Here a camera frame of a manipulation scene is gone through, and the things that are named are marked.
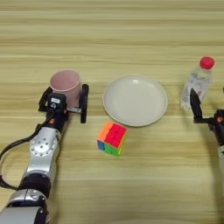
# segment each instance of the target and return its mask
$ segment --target plate rim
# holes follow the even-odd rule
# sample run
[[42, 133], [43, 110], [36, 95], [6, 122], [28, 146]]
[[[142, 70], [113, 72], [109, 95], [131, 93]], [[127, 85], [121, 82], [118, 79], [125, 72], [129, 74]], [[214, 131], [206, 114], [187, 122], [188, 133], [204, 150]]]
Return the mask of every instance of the plate rim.
[[[112, 116], [111, 113], [109, 113], [109, 111], [108, 111], [108, 109], [107, 109], [107, 107], [106, 107], [106, 105], [105, 105], [105, 100], [104, 100], [104, 99], [105, 99], [105, 94], [107, 93], [107, 90], [109, 89], [109, 87], [110, 87], [113, 83], [115, 83], [116, 81], [119, 81], [119, 80], [122, 80], [122, 79], [124, 79], [124, 78], [128, 78], [128, 77], [133, 77], [133, 76], [136, 76], [136, 77], [139, 77], [139, 76], [140, 76], [140, 77], [145, 78], [146, 80], [152, 81], [152, 82], [154, 82], [156, 85], [158, 85], [158, 86], [160, 87], [160, 89], [163, 91], [164, 98], [165, 98], [164, 110], [163, 110], [163, 112], [161, 113], [161, 116], [160, 116], [158, 119], [155, 119], [155, 121], [153, 121], [153, 122], [147, 122], [146, 124], [143, 124], [143, 125], [135, 125], [135, 124], [133, 124], [133, 123], [130, 124], [130, 123], [126, 123], [126, 122], [121, 122], [121, 121], [119, 121], [117, 118], [115, 118], [114, 116]], [[123, 77], [117, 78], [117, 79], [115, 79], [115, 80], [112, 80], [112, 81], [106, 86], [106, 88], [105, 88], [105, 90], [104, 90], [104, 92], [103, 92], [103, 95], [102, 95], [102, 104], [103, 104], [104, 109], [105, 109], [106, 112], [108, 113], [108, 115], [109, 115], [113, 120], [115, 120], [115, 121], [117, 121], [117, 122], [119, 122], [119, 123], [121, 123], [121, 124], [124, 124], [124, 125], [126, 125], [126, 126], [130, 126], [130, 127], [144, 127], [144, 126], [148, 126], [148, 125], [150, 125], [150, 124], [153, 124], [153, 123], [157, 122], [158, 120], [160, 120], [160, 119], [163, 117], [163, 115], [165, 114], [165, 111], [166, 111], [167, 108], [168, 108], [168, 95], [167, 95], [167, 93], [166, 93], [164, 87], [163, 87], [157, 80], [152, 79], [152, 78], [150, 78], [150, 77], [147, 77], [147, 76], [145, 76], [145, 75], [141, 75], [141, 74], [129, 74], [129, 75], [125, 75], [125, 76], [123, 76]]]

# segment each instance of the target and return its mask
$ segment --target plastic water bottle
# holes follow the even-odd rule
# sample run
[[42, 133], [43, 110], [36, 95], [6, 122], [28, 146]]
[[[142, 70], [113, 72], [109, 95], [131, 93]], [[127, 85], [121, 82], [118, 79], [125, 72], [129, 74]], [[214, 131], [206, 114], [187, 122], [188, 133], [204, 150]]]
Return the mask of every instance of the plastic water bottle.
[[181, 95], [181, 107], [183, 109], [190, 109], [190, 93], [193, 88], [198, 94], [200, 101], [202, 102], [207, 91], [209, 90], [212, 82], [212, 68], [214, 66], [214, 59], [210, 57], [203, 57], [200, 60], [199, 66], [193, 70], [189, 79], [186, 81], [182, 95]]

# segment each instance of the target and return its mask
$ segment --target cube face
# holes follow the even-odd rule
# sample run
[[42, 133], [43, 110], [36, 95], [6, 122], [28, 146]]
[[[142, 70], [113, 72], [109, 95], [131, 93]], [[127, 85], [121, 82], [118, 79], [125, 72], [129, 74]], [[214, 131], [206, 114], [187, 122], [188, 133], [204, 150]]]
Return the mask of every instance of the cube face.
[[113, 122], [106, 122], [98, 136], [98, 148], [119, 157], [126, 140], [126, 129]]

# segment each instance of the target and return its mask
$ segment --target bottle cap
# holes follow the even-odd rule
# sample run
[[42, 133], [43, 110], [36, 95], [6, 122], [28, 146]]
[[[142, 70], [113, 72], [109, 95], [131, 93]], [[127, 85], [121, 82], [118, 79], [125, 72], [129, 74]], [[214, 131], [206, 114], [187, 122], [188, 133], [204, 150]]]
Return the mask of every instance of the bottle cap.
[[214, 59], [213, 58], [210, 58], [210, 57], [203, 57], [201, 60], [200, 60], [200, 63], [199, 65], [206, 69], [206, 70], [209, 70], [211, 69], [213, 66], [214, 66]]

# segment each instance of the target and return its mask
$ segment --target wooden table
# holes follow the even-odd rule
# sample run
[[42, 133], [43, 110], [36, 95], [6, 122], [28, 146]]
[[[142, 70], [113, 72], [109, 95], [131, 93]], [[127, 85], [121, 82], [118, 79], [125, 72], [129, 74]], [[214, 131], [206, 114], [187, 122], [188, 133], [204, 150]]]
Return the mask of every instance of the wooden table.
[[[216, 65], [204, 115], [223, 106], [223, 23], [222, 0], [1, 1], [1, 149], [44, 121], [38, 101], [54, 73], [77, 70], [90, 85], [87, 124], [72, 115], [61, 143], [52, 224], [224, 223], [214, 134], [179, 106], [205, 55]], [[157, 123], [129, 128], [117, 158], [99, 151], [96, 138], [109, 120], [102, 93], [127, 74], [158, 80], [169, 107]], [[8, 154], [9, 182], [19, 183], [29, 156], [28, 144]], [[1, 209], [11, 194], [0, 189]]]

